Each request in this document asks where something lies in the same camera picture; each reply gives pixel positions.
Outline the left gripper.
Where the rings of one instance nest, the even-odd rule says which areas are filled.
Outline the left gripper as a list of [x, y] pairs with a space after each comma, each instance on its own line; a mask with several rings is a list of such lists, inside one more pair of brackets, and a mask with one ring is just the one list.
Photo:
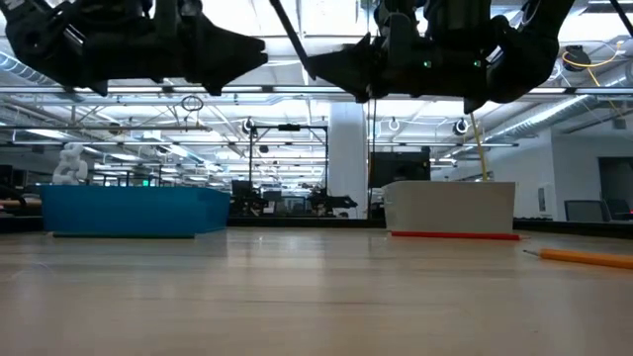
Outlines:
[[[185, 23], [202, 10], [201, 0], [120, 0], [122, 23], [107, 36], [102, 55], [106, 76], [149, 78], [157, 83], [167, 77], [185, 77]], [[263, 40], [220, 28], [205, 15], [199, 18], [199, 35], [199, 56], [228, 57], [204, 71], [201, 85], [213, 96], [268, 62]]]

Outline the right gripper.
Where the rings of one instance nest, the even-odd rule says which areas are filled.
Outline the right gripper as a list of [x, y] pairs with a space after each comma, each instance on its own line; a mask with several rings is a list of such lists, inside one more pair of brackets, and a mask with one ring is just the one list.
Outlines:
[[371, 34], [339, 50], [308, 56], [317, 78], [357, 103], [392, 93], [484, 98], [487, 56], [497, 46], [492, 0], [378, 0], [380, 35], [370, 77], [354, 76], [371, 63]]

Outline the black pen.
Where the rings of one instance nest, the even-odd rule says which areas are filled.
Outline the black pen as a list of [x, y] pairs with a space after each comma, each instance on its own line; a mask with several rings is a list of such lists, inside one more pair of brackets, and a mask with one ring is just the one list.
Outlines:
[[282, 27], [284, 28], [288, 39], [290, 40], [292, 47], [294, 48], [302, 66], [303, 69], [306, 71], [306, 73], [308, 74], [309, 78], [312, 80], [316, 80], [317, 76], [315, 75], [310, 61], [309, 61], [309, 57], [305, 51], [305, 48], [303, 47], [303, 44], [298, 36], [298, 34], [295, 32], [294, 27], [292, 26], [292, 23], [286, 13], [286, 11], [283, 8], [283, 5], [281, 3], [281, 0], [269, 0], [270, 5], [273, 7], [275, 13], [277, 14]]

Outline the white plastic bin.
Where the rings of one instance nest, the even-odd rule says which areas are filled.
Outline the white plastic bin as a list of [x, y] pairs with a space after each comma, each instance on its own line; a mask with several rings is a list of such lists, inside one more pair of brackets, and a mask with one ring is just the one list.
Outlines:
[[389, 232], [513, 233], [513, 183], [399, 181], [383, 198]]

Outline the red pencil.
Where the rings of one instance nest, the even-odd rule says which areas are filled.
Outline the red pencil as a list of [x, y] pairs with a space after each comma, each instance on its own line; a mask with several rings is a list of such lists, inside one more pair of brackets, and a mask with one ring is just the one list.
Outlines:
[[514, 233], [479, 232], [428, 232], [428, 231], [392, 231], [391, 236], [407, 238], [453, 238], [519, 241], [520, 235]]

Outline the orange pencil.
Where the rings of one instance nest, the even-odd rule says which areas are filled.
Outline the orange pencil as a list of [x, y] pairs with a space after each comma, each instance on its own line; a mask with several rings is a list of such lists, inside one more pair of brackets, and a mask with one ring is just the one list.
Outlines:
[[560, 249], [524, 250], [524, 253], [547, 260], [633, 270], [633, 255], [593, 253]]

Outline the white pillar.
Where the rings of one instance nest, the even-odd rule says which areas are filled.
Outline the white pillar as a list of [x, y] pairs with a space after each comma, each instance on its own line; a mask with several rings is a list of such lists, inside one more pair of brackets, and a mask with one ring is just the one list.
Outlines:
[[367, 128], [363, 106], [332, 103], [328, 123], [329, 194], [348, 196], [356, 208], [338, 209], [351, 219], [364, 220], [367, 208]]

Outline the black screen panel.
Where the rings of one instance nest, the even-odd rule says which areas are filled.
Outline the black screen panel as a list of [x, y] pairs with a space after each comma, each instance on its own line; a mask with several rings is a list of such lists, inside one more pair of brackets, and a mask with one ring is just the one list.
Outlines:
[[369, 187], [382, 188], [397, 181], [428, 181], [430, 168], [427, 151], [374, 152], [370, 162]]

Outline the blue plastic tray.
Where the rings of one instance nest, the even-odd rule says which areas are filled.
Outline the blue plastic tray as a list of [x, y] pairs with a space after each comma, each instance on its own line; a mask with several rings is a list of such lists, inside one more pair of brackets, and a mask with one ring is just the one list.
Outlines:
[[43, 186], [44, 229], [204, 234], [226, 228], [230, 194], [200, 187]]

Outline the white robot figure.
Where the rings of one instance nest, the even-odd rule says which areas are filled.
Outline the white robot figure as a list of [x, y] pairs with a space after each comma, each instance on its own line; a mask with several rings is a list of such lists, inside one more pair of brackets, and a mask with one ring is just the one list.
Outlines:
[[67, 143], [59, 153], [59, 162], [52, 174], [53, 185], [79, 185], [88, 176], [88, 163], [82, 159], [82, 144]]

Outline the black rig frame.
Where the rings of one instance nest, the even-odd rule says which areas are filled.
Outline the black rig frame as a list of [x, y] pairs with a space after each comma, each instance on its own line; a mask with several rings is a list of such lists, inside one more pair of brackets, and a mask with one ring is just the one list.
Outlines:
[[325, 218], [312, 212], [308, 195], [328, 193], [328, 132], [326, 126], [253, 125], [248, 134], [248, 175], [252, 193], [231, 196], [240, 216]]

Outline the silver ventilation duct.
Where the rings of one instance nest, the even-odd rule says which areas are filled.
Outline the silver ventilation duct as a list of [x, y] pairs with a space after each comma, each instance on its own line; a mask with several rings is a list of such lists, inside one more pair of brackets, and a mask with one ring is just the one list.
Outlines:
[[[598, 91], [604, 89], [603, 94], [615, 94], [619, 89], [626, 92], [631, 89], [633, 94], [633, 74], [619, 75], [615, 79], [606, 81]], [[580, 95], [554, 104], [547, 104], [543, 109], [536, 108], [528, 114], [521, 114], [519, 120], [513, 125], [495, 133], [489, 133], [485, 143], [497, 142], [505, 138], [521, 138], [558, 124], [584, 112], [588, 112], [598, 106], [599, 94], [591, 94], [585, 89], [579, 89]]]
[[0, 84], [49, 86], [55, 82], [0, 50]]

